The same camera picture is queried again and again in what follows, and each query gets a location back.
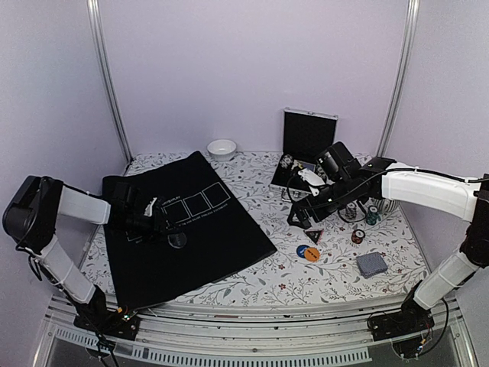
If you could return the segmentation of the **chip stack in case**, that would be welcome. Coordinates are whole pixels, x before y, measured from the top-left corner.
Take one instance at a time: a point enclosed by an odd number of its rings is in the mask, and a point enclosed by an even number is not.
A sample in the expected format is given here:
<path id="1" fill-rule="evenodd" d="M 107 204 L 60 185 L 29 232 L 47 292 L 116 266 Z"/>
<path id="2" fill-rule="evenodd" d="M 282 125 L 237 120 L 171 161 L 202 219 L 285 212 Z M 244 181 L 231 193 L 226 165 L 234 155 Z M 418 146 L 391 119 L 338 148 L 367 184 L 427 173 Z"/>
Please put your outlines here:
<path id="1" fill-rule="evenodd" d="M 286 170 L 293 164 L 293 157 L 289 154 L 284 154 L 280 158 L 279 164 L 284 170 Z"/>

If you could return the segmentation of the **black poker mat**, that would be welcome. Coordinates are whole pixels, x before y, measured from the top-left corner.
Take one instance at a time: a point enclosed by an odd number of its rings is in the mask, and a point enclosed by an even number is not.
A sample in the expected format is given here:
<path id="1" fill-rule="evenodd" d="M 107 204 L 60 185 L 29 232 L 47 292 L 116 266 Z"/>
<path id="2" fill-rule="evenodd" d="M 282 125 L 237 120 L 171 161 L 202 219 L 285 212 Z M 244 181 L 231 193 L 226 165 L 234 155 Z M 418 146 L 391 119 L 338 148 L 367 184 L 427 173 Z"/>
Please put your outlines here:
<path id="1" fill-rule="evenodd" d="M 186 236 L 175 248 L 164 234 L 104 227 L 115 295 L 130 310 L 227 278 L 277 250 L 198 151 L 142 174 L 104 177 L 103 199 L 113 201 L 123 185 L 137 191 L 134 221 L 154 203 Z"/>

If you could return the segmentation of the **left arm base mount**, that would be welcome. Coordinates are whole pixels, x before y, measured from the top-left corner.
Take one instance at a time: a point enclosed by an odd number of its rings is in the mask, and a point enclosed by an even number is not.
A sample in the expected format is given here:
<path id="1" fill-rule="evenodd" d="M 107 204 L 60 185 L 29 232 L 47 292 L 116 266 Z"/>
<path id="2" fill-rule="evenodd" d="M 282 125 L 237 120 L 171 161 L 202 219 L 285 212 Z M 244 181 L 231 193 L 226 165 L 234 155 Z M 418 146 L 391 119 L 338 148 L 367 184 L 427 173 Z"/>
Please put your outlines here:
<path id="1" fill-rule="evenodd" d="M 106 306 L 75 304 L 74 326 L 103 336 L 135 341 L 141 319 L 124 311 L 109 310 Z"/>

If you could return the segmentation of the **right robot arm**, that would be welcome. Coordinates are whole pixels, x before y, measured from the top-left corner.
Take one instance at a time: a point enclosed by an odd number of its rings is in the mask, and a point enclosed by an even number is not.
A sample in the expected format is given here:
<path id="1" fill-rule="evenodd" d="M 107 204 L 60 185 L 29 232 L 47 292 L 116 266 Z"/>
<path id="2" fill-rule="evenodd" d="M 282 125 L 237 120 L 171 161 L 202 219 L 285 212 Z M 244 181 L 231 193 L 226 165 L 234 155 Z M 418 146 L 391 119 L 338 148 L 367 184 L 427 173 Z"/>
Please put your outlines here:
<path id="1" fill-rule="evenodd" d="M 488 267 L 488 177 L 462 177 L 373 157 L 364 164 L 337 142 L 316 157 L 323 174 L 288 164 L 291 179 L 301 180 L 309 195 L 293 200 L 289 223 L 302 229 L 354 201 L 397 201 L 466 223 L 460 246 L 422 279 L 395 317 L 401 333 L 411 333 L 445 295 Z"/>

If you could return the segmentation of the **card box in case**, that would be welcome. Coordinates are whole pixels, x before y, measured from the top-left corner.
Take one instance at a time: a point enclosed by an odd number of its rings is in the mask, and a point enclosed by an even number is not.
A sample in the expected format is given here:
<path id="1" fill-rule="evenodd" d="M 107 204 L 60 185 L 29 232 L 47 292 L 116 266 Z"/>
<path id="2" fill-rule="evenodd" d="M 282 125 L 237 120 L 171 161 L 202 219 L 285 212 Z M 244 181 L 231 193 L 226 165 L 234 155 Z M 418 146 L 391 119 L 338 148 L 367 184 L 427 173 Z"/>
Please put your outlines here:
<path id="1" fill-rule="evenodd" d="M 312 163 L 309 163 L 309 162 L 305 162 L 305 161 L 299 161 L 300 165 L 303 167 L 303 168 L 307 168 L 309 169 L 310 171 L 314 172 L 315 169 L 316 169 L 316 166 Z"/>

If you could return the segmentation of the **orange round button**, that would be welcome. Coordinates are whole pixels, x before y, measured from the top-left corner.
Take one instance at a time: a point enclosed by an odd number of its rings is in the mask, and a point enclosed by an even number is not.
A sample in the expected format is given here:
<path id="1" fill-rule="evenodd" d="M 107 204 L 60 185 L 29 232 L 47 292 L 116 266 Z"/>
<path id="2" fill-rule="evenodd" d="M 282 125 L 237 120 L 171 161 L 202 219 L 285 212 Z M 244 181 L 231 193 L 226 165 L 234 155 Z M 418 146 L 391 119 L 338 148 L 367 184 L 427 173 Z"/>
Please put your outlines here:
<path id="1" fill-rule="evenodd" d="M 317 248 L 308 247 L 304 251 L 304 258 L 310 262 L 316 262 L 320 258 L 320 252 Z"/>

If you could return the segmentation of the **green poker chip stack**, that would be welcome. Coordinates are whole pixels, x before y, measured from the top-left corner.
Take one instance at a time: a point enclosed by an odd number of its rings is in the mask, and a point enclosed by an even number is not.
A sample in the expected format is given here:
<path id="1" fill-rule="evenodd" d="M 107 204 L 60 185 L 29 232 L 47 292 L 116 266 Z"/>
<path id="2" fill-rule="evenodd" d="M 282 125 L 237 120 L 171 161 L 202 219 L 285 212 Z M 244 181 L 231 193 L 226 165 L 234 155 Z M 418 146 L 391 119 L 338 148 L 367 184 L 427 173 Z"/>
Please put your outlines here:
<path id="1" fill-rule="evenodd" d="M 378 222 L 380 222 L 380 220 L 381 215 L 379 213 L 379 209 L 374 205 L 369 206 L 366 212 L 365 222 L 369 226 L 375 226 Z"/>

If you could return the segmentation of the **aluminium front rail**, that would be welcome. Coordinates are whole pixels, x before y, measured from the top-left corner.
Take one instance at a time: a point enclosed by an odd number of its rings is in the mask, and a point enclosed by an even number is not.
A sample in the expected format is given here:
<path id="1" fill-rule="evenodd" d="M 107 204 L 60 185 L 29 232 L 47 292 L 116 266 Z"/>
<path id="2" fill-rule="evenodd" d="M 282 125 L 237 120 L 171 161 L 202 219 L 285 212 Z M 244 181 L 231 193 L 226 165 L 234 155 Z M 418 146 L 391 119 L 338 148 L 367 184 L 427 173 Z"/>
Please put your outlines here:
<path id="1" fill-rule="evenodd" d="M 432 312 L 423 353 L 397 355 L 397 339 L 375 340 L 368 321 L 396 311 L 399 296 L 336 304 L 225 307 L 171 303 L 139 313 L 133 340 L 97 347 L 76 328 L 74 308 L 53 297 L 35 349 L 35 366 L 476 366 L 455 298 Z"/>

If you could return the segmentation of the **aluminium frame post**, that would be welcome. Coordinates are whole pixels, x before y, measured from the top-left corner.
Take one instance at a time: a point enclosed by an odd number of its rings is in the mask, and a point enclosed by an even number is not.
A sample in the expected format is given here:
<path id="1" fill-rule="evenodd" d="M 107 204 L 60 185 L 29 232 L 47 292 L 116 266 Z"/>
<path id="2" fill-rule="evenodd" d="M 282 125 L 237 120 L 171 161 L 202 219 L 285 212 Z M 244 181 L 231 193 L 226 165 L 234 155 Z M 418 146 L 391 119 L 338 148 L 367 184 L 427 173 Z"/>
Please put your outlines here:
<path id="1" fill-rule="evenodd" d="M 376 150 L 376 155 L 378 157 L 383 157 L 387 153 L 387 149 L 396 123 L 397 113 L 400 107 L 403 87 L 406 81 L 406 75 L 416 36 L 416 26 L 419 17 L 419 6 L 420 0 L 409 0 L 407 2 L 403 40 L 400 49 L 400 59 L 398 63 L 396 78 L 394 80 L 393 92 L 391 94 L 389 106 L 387 108 L 387 116 Z"/>
<path id="2" fill-rule="evenodd" d="M 112 73 L 108 60 L 108 52 L 105 45 L 99 1 L 88 0 L 86 4 L 89 16 L 89 25 L 92 33 L 92 40 L 96 51 L 96 57 L 99 63 L 102 84 L 108 101 L 109 111 L 111 113 L 112 121 L 115 128 L 115 134 L 117 136 L 118 143 L 120 145 L 121 152 L 126 161 L 126 164 L 130 164 L 133 161 L 134 157 L 131 151 L 127 133 L 125 131 L 124 123 L 121 116 L 121 110 L 115 91 L 115 85 L 112 79 Z"/>

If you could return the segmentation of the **black triangular token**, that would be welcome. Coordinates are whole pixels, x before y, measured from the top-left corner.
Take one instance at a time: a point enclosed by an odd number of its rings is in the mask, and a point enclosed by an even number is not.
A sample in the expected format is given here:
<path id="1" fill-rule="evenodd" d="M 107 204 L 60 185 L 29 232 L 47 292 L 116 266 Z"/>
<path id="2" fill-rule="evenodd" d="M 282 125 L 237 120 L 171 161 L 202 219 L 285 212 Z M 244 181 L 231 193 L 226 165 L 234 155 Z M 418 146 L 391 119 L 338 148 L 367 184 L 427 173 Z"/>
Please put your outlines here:
<path id="1" fill-rule="evenodd" d="M 323 233 L 323 229 L 308 229 L 304 231 L 304 234 L 316 245 L 320 242 Z"/>

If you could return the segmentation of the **blue round button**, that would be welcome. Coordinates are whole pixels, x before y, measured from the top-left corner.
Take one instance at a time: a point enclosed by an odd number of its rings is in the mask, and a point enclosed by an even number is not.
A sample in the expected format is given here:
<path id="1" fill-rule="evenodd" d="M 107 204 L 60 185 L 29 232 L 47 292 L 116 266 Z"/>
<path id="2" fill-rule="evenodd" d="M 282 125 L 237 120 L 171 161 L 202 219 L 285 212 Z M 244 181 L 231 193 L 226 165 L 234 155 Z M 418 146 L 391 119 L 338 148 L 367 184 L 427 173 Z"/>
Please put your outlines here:
<path id="1" fill-rule="evenodd" d="M 296 254 L 300 257 L 300 258 L 305 258 L 305 252 L 306 250 L 309 248 L 308 245 L 299 245 L 297 248 L 296 248 Z"/>

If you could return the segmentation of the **left aluminium frame post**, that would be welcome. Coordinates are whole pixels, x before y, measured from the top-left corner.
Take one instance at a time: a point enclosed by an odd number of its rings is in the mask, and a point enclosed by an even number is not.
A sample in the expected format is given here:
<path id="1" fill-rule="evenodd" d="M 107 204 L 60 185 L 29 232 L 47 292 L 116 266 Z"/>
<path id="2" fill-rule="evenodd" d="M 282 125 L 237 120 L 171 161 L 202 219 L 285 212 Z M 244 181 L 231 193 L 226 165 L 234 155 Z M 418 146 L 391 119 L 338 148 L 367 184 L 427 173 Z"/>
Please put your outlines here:
<path id="1" fill-rule="evenodd" d="M 121 116 L 121 110 L 115 91 L 115 85 L 112 79 L 112 73 L 108 60 L 108 52 L 105 45 L 99 1 L 88 0 L 86 4 L 89 16 L 89 25 L 92 33 L 92 40 L 96 51 L 96 57 L 99 63 L 102 84 L 108 101 L 109 111 L 111 113 L 112 121 L 115 128 L 115 134 L 117 136 L 118 143 L 120 145 L 121 152 L 126 161 L 126 164 L 130 164 L 133 161 L 134 157 L 131 151 L 127 133 L 125 131 L 124 123 Z"/>

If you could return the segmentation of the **blue playing card deck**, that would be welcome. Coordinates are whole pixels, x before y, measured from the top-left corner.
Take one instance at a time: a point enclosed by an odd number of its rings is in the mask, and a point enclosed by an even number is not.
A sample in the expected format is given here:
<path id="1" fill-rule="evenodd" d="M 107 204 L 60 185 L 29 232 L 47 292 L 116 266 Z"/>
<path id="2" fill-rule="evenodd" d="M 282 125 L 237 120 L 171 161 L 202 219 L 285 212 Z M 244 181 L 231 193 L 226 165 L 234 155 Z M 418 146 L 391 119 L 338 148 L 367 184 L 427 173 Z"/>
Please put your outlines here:
<path id="1" fill-rule="evenodd" d="M 379 252 L 372 252 L 356 258 L 358 270 L 364 278 L 371 278 L 387 271 L 388 267 Z"/>

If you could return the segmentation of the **red poker chip stack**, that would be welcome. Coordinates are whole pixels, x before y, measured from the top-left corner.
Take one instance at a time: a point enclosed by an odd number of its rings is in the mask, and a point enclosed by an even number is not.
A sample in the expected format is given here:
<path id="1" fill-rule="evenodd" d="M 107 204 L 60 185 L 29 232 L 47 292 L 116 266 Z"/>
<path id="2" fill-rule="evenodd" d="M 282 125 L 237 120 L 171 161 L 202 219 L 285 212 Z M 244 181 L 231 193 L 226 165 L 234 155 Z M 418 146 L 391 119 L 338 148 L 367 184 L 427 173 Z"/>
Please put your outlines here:
<path id="1" fill-rule="evenodd" d="M 351 234 L 351 241 L 355 244 L 361 244 L 364 241 L 365 232 L 362 229 L 356 229 Z"/>

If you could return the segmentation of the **white ceramic bowl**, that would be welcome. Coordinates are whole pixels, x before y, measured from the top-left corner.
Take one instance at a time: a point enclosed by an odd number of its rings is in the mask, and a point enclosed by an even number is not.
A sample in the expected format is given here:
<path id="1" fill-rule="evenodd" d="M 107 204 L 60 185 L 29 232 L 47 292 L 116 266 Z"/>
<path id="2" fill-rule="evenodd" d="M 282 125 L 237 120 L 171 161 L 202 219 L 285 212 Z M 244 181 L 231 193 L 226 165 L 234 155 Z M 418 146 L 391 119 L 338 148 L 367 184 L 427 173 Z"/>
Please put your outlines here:
<path id="1" fill-rule="evenodd" d="M 228 139 L 217 139 L 207 145 L 209 156 L 215 161 L 230 161 L 237 151 L 237 145 L 234 141 Z"/>

